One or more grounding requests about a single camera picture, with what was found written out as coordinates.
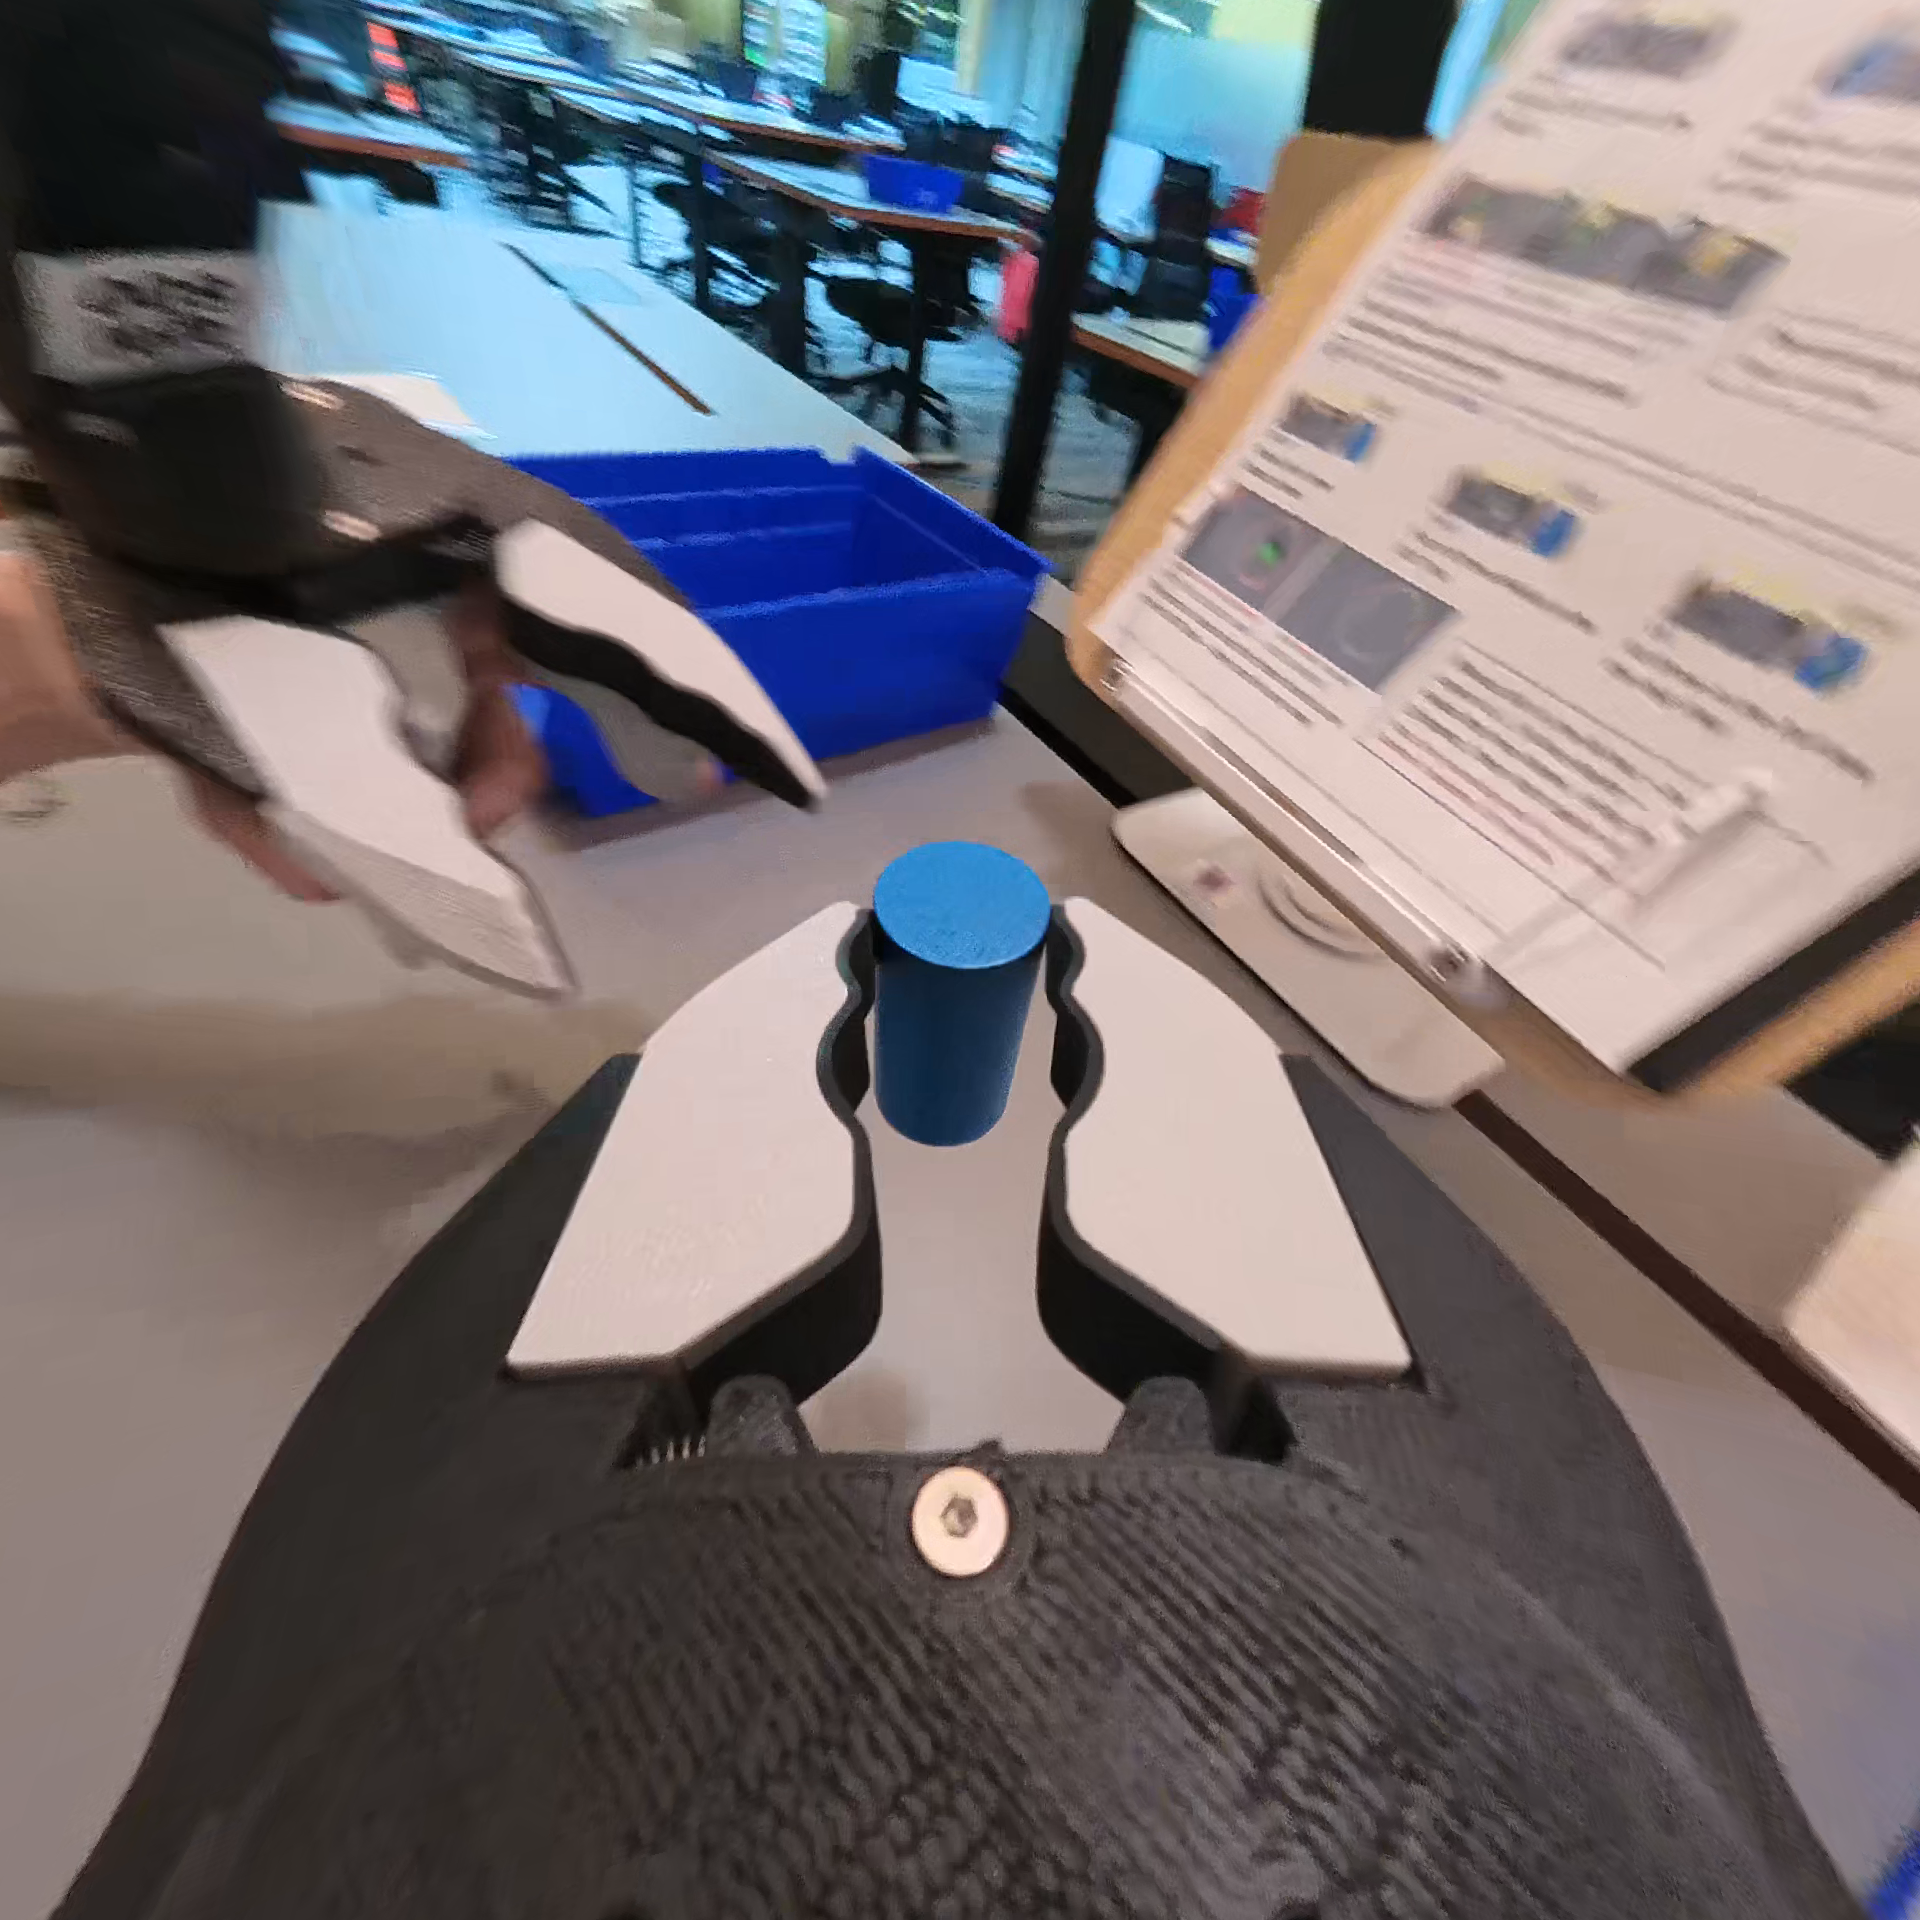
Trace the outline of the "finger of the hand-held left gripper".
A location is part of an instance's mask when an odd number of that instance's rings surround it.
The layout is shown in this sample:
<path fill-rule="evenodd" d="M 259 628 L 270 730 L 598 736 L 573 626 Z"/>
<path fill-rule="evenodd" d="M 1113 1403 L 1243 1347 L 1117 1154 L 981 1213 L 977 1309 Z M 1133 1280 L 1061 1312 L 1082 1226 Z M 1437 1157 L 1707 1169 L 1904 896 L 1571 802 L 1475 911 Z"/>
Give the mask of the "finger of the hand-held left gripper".
<path fill-rule="evenodd" d="M 694 613 L 537 519 L 497 535 L 492 556 L 525 672 L 588 712 L 635 789 L 690 802 L 732 775 L 795 810 L 825 800 L 793 728 Z"/>
<path fill-rule="evenodd" d="M 253 615 L 176 623 L 161 640 L 261 775 L 262 819 L 397 960 L 531 999 L 573 995 L 536 890 L 474 834 L 454 785 L 419 759 L 396 675 L 374 652 Z"/>

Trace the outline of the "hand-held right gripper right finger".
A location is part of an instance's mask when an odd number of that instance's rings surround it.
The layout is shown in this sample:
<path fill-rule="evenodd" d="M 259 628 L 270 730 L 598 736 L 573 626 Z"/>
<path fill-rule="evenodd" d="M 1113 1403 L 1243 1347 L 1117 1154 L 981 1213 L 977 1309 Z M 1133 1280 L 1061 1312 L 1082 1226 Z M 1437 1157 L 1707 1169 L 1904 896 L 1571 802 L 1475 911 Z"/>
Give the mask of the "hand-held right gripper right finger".
<path fill-rule="evenodd" d="M 1086 896 L 1053 908 L 1038 1307 L 1116 1402 L 1195 1386 L 1250 1420 L 1283 1378 L 1396 1386 L 1416 1357 L 1283 1050 Z"/>

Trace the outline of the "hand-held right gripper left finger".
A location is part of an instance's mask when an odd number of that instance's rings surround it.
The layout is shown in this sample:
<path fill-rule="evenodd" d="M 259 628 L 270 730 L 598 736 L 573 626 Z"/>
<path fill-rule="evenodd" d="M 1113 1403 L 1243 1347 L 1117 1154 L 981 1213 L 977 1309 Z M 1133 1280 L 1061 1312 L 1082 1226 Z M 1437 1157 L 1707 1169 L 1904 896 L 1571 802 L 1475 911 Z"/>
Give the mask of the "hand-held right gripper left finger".
<path fill-rule="evenodd" d="M 805 1403 L 873 1343 L 873 919 L 829 903 L 644 1042 L 508 1349 L 522 1381 L 736 1378 Z"/>

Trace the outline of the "blue wooden cylinder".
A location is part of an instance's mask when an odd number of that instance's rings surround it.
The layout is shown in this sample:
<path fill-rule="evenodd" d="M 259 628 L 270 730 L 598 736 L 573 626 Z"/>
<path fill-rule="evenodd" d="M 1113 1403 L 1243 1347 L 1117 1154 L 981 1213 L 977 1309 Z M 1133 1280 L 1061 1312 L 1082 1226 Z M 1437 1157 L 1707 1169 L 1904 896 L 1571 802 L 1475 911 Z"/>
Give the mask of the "blue wooden cylinder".
<path fill-rule="evenodd" d="M 971 842 L 912 848 L 876 880 L 873 1073 L 917 1145 L 971 1145 L 1003 1115 L 1052 925 L 1043 880 Z"/>

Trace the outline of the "person's left hand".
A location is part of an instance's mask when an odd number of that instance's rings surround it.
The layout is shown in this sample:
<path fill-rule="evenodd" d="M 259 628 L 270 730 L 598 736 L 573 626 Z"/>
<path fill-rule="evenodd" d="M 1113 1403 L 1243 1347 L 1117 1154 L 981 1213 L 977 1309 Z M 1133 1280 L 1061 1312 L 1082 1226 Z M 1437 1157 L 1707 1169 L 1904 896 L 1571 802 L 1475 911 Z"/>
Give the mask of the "person's left hand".
<path fill-rule="evenodd" d="M 453 781 L 469 829 L 492 837 L 513 825 L 546 786 L 545 754 L 513 703 L 513 655 L 488 584 L 451 596 L 442 626 L 466 687 L 465 730 Z M 110 720 L 65 632 L 38 564 L 18 552 L 2 561 L 2 780 L 48 773 L 68 762 L 123 759 L 147 748 Z M 305 869 L 256 808 L 205 773 L 170 759 L 204 832 L 296 901 L 328 903 L 325 877 Z"/>

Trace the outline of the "blue divided plastic bin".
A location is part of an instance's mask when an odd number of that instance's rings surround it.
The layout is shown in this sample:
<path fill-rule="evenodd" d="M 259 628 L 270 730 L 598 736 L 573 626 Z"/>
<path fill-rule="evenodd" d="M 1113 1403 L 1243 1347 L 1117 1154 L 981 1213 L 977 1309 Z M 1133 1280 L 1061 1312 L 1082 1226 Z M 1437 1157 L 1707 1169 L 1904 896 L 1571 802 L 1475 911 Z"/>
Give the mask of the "blue divided plastic bin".
<path fill-rule="evenodd" d="M 857 448 L 532 455 L 611 521 L 829 762 L 990 716 L 1049 564 Z"/>

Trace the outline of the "white stand base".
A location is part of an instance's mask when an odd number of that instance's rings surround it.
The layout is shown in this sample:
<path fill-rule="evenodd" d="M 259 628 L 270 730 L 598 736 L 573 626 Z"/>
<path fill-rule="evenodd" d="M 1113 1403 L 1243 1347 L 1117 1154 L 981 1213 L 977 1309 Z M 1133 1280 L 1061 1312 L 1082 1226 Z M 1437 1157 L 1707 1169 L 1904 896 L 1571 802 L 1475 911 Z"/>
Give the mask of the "white stand base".
<path fill-rule="evenodd" d="M 1140 873 L 1381 1096 L 1440 1112 L 1504 1069 L 1482 1035 L 1206 794 L 1186 789 L 1123 808 L 1110 834 Z M 1198 860 L 1238 877 L 1235 905 L 1206 913 L 1189 898 L 1184 877 Z"/>

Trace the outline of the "white long desk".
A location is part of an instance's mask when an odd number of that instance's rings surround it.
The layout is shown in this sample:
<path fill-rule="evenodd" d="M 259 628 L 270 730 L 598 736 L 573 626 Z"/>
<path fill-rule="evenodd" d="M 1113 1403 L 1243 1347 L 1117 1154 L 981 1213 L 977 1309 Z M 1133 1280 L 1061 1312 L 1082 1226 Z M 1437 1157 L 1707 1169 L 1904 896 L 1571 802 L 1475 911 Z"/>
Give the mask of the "white long desk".
<path fill-rule="evenodd" d="M 918 457 L 627 268 L 613 243 L 272 204 L 270 365 L 428 379 L 436 423 L 502 460 L 713 448 Z"/>

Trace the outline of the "black office chair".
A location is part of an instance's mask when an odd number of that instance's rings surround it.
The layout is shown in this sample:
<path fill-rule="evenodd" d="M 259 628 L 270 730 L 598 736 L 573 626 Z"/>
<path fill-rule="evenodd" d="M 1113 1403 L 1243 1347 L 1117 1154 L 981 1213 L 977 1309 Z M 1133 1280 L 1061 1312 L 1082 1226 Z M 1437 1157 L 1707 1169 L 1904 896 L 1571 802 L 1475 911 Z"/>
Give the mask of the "black office chair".
<path fill-rule="evenodd" d="M 835 276 L 827 281 L 827 305 L 843 320 L 860 327 L 870 351 L 899 353 L 899 363 L 869 363 L 849 375 L 824 375 L 821 389 L 832 397 L 862 395 L 862 407 L 876 397 L 917 403 L 917 420 L 931 423 L 947 453 L 955 451 L 957 429 L 953 403 L 926 379 L 926 353 L 933 345 L 963 343 L 977 320 L 971 292 L 971 255 L 957 240 L 931 234 L 908 234 L 910 281 Z"/>

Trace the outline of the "wooden edged desk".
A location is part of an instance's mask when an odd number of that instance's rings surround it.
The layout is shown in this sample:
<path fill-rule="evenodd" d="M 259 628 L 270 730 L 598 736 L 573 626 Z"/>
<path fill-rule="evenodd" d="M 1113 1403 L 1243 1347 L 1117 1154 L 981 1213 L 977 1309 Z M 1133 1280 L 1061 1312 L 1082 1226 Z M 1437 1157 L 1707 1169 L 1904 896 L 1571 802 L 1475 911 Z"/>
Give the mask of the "wooden edged desk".
<path fill-rule="evenodd" d="M 1072 343 L 1100 363 L 1129 369 L 1179 394 L 1209 369 L 1209 324 L 1202 320 L 1138 320 L 1074 316 Z"/>
<path fill-rule="evenodd" d="M 915 353 L 923 353 L 928 343 L 928 264 L 923 255 L 928 250 L 1000 250 L 1024 237 L 1020 224 L 1010 224 L 985 212 L 968 209 L 902 209 L 884 199 L 873 199 L 867 191 L 864 177 L 854 172 L 837 172 L 811 163 L 768 161 L 739 153 L 718 153 L 710 157 L 710 165 L 764 194 L 780 197 L 787 204 L 902 240 L 912 265 L 910 320 L 915 330 L 910 333 L 910 345 Z"/>

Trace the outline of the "black pole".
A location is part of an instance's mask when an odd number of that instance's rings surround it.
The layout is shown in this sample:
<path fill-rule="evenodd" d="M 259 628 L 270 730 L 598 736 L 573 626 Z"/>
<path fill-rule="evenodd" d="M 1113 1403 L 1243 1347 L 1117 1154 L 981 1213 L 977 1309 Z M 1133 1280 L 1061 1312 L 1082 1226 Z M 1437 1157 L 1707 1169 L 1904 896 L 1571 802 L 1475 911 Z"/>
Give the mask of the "black pole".
<path fill-rule="evenodd" d="M 1062 121 L 1048 237 L 1000 457 L 993 521 L 1024 539 L 1049 455 L 1072 345 L 1072 311 L 1098 228 L 1098 181 L 1113 131 L 1136 3 L 1086 3 Z"/>

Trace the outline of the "wooden display board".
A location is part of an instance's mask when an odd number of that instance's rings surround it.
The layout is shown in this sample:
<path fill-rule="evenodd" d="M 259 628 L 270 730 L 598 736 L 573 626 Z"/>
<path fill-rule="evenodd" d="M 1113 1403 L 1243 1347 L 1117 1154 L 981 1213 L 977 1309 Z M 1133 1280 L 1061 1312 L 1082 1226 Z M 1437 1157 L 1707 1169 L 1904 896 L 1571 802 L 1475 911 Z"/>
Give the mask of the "wooden display board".
<path fill-rule="evenodd" d="M 1278 193 L 1293 227 L 1280 245 L 1280 265 L 1253 317 L 1237 327 L 1201 377 L 1083 564 L 1062 643 L 1069 672 L 1172 767 L 1174 794 L 1206 794 L 1482 1035 L 1504 1068 L 1566 1098 L 1628 1109 L 1654 1100 L 1698 1107 L 1784 1087 L 1916 1007 L 1916 880 L 1904 880 L 1810 954 L 1664 1047 L 1650 1076 L 1613 1073 L 1525 1002 L 1498 1011 L 1490 1002 L 1453 997 L 1450 981 L 1428 971 L 1393 922 L 1393 915 L 1405 919 L 1408 913 L 1385 903 L 1379 884 L 1361 876 L 1356 855 L 1275 810 L 1259 781 L 1209 743 L 1195 723 L 1153 704 L 1096 633 L 1129 577 L 1171 532 L 1174 512 L 1253 420 L 1264 387 L 1289 365 L 1363 255 L 1393 227 L 1432 161 L 1428 141 L 1358 136 L 1308 132 L 1284 146 Z"/>

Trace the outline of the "printed instruction sheet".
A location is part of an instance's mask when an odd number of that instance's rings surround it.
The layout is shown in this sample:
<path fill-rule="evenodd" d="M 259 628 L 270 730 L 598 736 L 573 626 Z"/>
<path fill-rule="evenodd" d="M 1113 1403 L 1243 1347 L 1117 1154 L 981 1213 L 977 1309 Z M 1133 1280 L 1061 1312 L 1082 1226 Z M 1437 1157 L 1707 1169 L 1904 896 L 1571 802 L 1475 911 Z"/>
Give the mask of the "printed instruction sheet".
<path fill-rule="evenodd" d="M 1545 4 L 1096 623 L 1613 1073 L 1916 880 L 1916 4 Z"/>

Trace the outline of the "black partition panel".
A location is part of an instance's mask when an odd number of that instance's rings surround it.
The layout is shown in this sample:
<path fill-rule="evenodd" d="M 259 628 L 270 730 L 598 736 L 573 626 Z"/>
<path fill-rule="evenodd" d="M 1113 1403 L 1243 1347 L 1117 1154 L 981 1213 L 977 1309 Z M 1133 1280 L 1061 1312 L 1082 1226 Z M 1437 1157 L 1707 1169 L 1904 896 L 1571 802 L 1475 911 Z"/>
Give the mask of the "black partition panel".
<path fill-rule="evenodd" d="M 1304 131 L 1424 137 L 1456 16 L 1459 3 L 1320 3 Z"/>

